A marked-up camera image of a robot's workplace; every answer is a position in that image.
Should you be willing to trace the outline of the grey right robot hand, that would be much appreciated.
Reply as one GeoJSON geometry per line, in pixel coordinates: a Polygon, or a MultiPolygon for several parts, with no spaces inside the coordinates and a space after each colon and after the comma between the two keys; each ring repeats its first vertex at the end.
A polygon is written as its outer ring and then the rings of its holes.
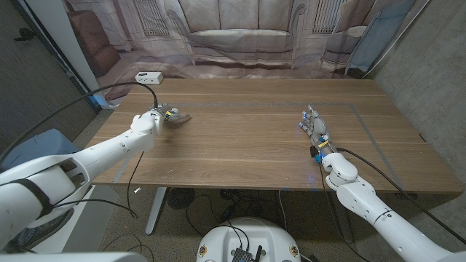
{"type": "Polygon", "coordinates": [[[306,111],[302,112],[302,121],[299,122],[298,126],[310,137],[312,144],[310,154],[316,159],[316,162],[321,163],[327,155],[337,152],[331,142],[325,121],[311,104],[308,105],[306,111]]]}

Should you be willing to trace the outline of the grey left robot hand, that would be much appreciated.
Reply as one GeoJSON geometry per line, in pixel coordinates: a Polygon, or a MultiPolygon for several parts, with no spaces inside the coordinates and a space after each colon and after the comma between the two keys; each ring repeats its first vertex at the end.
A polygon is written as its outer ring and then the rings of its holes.
{"type": "Polygon", "coordinates": [[[182,119],[190,119],[189,114],[180,114],[177,108],[172,107],[167,103],[160,103],[157,106],[152,105],[150,110],[155,110],[160,113],[165,121],[168,122],[178,122],[182,119]]]}

